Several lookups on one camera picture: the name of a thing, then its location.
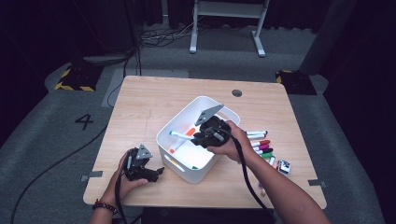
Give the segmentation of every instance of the bracelet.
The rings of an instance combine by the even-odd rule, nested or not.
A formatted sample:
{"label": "bracelet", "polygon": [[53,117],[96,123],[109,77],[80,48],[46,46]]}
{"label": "bracelet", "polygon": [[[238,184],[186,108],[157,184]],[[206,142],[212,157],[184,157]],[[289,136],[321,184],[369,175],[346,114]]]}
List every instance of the bracelet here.
{"label": "bracelet", "polygon": [[113,213],[113,215],[116,215],[118,213],[116,206],[114,206],[114,205],[112,205],[110,203],[100,202],[100,201],[98,201],[96,199],[96,202],[95,202],[95,204],[92,207],[92,210],[95,210],[98,207],[110,210]]}

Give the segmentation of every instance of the hand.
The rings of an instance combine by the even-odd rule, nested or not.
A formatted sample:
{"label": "hand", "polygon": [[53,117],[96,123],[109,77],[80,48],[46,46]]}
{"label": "hand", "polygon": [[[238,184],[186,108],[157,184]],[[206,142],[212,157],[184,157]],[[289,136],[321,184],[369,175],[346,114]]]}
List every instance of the hand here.
{"label": "hand", "polygon": [[[232,122],[231,120],[227,120],[226,123],[231,128],[231,135],[234,138],[236,138],[239,141],[239,143],[241,144],[242,150],[244,152],[244,156],[246,157],[252,153],[256,154],[254,152],[254,150],[250,144],[250,140],[248,139],[245,132],[241,128],[236,126],[236,124],[234,122]],[[233,161],[241,161],[239,158],[239,154],[236,150],[235,143],[233,142],[232,138],[230,138],[221,147],[208,147],[207,150],[210,152],[213,152],[214,154],[226,155]]]}
{"label": "hand", "polygon": [[[110,182],[108,183],[107,189],[103,194],[100,201],[107,202],[107,203],[116,203],[115,199],[115,189],[116,189],[116,182],[117,178],[119,177],[119,173],[122,170],[122,164],[127,156],[127,152],[122,156],[119,163],[119,168],[116,172],[114,172],[113,176],[111,176]],[[131,190],[136,189],[140,186],[147,184],[147,179],[137,179],[134,181],[130,181],[125,175],[121,176],[120,182],[120,200],[122,200],[126,195],[128,195]]]}

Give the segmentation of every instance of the person's left hand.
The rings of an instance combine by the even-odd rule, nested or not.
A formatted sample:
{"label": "person's left hand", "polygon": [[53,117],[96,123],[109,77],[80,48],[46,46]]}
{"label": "person's left hand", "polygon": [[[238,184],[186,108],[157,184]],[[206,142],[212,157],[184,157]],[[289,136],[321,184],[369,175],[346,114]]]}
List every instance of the person's left hand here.
{"label": "person's left hand", "polygon": [[[116,203],[116,199],[115,199],[116,182],[117,182],[117,178],[119,177],[119,173],[122,170],[122,164],[127,154],[128,153],[125,152],[125,154],[120,159],[119,168],[117,169],[116,172],[114,172],[113,176],[111,176],[107,189],[105,190],[105,193],[103,194],[100,201],[106,203],[112,203],[112,204]],[[136,179],[134,181],[130,181],[125,175],[122,175],[120,182],[120,200],[122,200],[126,195],[128,195],[128,193],[131,192],[131,190],[143,186],[147,183],[148,183],[147,179]]]}

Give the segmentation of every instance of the number 4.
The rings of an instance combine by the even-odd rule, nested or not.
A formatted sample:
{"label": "number 4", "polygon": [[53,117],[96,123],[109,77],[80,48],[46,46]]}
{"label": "number 4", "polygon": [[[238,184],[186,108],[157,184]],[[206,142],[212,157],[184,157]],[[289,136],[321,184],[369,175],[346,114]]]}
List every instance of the number 4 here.
{"label": "number 4", "polygon": [[87,128],[88,123],[93,123],[93,120],[90,120],[91,115],[86,114],[79,119],[76,119],[75,123],[84,123],[84,127],[82,128],[83,131]]}

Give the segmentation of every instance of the white plastic bin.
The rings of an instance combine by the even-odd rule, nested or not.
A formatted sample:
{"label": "white plastic bin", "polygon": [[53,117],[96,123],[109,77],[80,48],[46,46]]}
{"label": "white plastic bin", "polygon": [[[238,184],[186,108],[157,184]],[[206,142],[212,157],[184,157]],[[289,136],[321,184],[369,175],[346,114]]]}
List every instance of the white plastic bin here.
{"label": "white plastic bin", "polygon": [[[220,105],[220,103],[207,96],[199,96],[184,107],[157,134],[157,143],[163,163],[191,184],[197,184],[204,179],[216,164],[219,155],[215,155],[201,146],[196,146],[190,140],[184,141],[174,153],[171,153],[170,148],[183,140],[169,133],[171,131],[186,133],[191,128],[195,128],[198,132],[199,126],[195,127],[195,121],[198,120],[202,111],[216,105]],[[226,106],[216,116],[225,120],[230,119],[235,124],[239,124],[240,121],[239,116]]]}

